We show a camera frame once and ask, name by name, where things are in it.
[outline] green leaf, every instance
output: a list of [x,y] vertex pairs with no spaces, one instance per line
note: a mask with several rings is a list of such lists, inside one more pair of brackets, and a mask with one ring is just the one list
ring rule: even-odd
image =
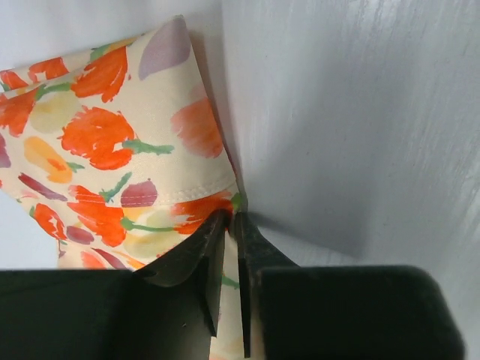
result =
[[38,86],[37,92],[35,93],[35,100],[39,101],[44,95],[49,92],[68,92],[70,91],[71,84],[69,82],[62,82],[61,84],[56,84],[47,86],[45,84]]
[[83,165],[80,165],[79,163],[67,163],[68,167],[70,167],[70,169],[76,173],[77,170],[81,170],[81,169],[85,169],[85,167]]
[[240,283],[237,283],[233,279],[230,279],[229,277],[225,276],[225,274],[222,274],[222,284],[228,287],[232,287],[233,289],[240,289]]
[[9,92],[11,90],[10,86],[7,84],[4,84],[3,82],[0,82],[1,87],[3,88],[4,92]]
[[110,44],[108,43],[107,45],[93,48],[92,49],[93,51],[90,53],[90,62],[94,62],[95,60],[100,58],[105,53],[105,51],[108,49],[109,46]]
[[236,212],[240,209],[240,206],[242,206],[242,195],[240,193],[236,193],[235,195],[233,195],[232,200],[230,201],[232,201],[233,211]]
[[121,219],[120,224],[127,231],[131,231],[133,229],[150,231],[152,233],[166,233],[169,231],[173,231],[172,227],[150,227],[150,226],[138,225],[134,223],[132,220],[130,220],[128,217],[124,217],[123,219]]
[[121,145],[124,149],[133,150],[134,154],[139,154],[141,152],[145,152],[147,154],[153,153],[156,155],[171,154],[174,149],[174,147],[171,145],[150,145],[142,142],[139,139],[127,140]]
[[100,193],[98,193],[103,199],[105,200],[105,203],[108,203],[116,194],[119,193],[119,191],[127,184],[128,180],[132,176],[132,172],[127,172],[125,175],[123,175],[120,179],[120,181],[115,185],[115,187],[112,190],[104,191],[102,190]]

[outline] white surface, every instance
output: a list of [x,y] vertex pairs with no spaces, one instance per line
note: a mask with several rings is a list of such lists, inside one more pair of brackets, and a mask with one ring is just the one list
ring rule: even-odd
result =
[[[304,264],[427,269],[469,359],[480,359],[476,0],[0,5],[0,68],[135,35],[183,13],[265,234]],[[31,232],[43,234],[13,207],[0,198],[1,214],[25,224],[2,217],[0,266],[43,265],[39,247],[19,251]]]

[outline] floral print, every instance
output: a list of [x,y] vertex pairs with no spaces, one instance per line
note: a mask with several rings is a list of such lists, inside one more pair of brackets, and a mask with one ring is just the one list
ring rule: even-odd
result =
[[[238,208],[183,17],[0,71],[0,86],[0,188],[55,239],[59,267],[141,269],[215,209]],[[234,246],[226,246],[221,322],[239,298]],[[235,329],[212,342],[212,356],[236,359],[222,349],[241,335],[236,325],[219,325]]]

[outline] fabric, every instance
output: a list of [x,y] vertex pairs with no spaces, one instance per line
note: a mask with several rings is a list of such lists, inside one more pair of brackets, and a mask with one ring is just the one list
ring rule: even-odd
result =
[[[0,188],[56,239],[60,268],[140,269],[238,208],[183,17],[0,85]],[[232,241],[224,268],[211,359],[243,359]]]

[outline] cloth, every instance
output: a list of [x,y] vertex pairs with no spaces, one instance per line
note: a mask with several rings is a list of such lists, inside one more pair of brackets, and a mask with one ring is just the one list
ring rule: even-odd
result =
[[[239,207],[182,16],[0,85],[0,187],[56,239],[60,268],[140,269]],[[232,241],[224,268],[211,359],[243,359]]]

